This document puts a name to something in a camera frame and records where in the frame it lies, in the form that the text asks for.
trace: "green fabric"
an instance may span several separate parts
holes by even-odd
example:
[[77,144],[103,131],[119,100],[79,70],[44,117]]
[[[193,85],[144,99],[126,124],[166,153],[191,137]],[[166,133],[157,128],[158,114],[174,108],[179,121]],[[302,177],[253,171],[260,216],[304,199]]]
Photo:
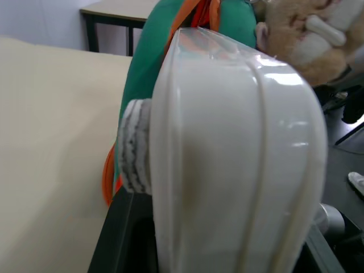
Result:
[[[127,74],[119,123],[131,100],[152,97],[171,25],[183,2],[184,0],[160,0],[148,17]],[[223,0],[220,8],[219,32],[255,48],[254,30],[257,23],[251,5],[244,0]],[[116,141],[115,175],[119,177],[117,151]]]
[[251,4],[244,0],[222,0],[218,32],[248,47],[255,48],[257,20]]

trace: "floor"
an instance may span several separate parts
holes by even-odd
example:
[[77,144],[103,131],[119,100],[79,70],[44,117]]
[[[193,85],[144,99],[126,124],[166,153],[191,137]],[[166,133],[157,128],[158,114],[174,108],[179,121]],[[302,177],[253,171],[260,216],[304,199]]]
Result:
[[354,125],[347,125],[341,121],[341,117],[342,109],[331,112],[325,117],[328,127],[329,155],[322,202],[334,206],[364,229],[364,199],[352,190],[346,180],[347,174],[351,171],[364,175],[364,129],[338,147],[334,146],[337,140],[363,122],[364,118]]

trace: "white sneaker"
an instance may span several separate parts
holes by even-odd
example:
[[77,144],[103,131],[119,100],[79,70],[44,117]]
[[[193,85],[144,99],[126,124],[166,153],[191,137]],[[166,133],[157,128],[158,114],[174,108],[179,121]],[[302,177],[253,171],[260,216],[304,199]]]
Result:
[[364,176],[357,172],[349,172],[349,182],[364,196]]

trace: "plush toy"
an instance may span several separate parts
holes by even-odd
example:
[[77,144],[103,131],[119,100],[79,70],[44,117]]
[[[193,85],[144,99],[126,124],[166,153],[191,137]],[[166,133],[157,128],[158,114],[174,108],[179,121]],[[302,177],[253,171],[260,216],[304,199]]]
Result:
[[337,78],[346,58],[364,44],[364,0],[265,2],[258,48],[291,64],[312,86]]

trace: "table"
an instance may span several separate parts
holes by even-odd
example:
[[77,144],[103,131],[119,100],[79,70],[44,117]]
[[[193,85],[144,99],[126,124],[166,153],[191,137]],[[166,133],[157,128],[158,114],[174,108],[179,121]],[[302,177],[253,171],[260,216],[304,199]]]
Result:
[[0,272],[87,272],[131,58],[0,38]]
[[127,55],[133,55],[133,29],[143,28],[158,0],[104,0],[82,8],[86,21],[89,51],[99,52],[96,23],[127,28]]

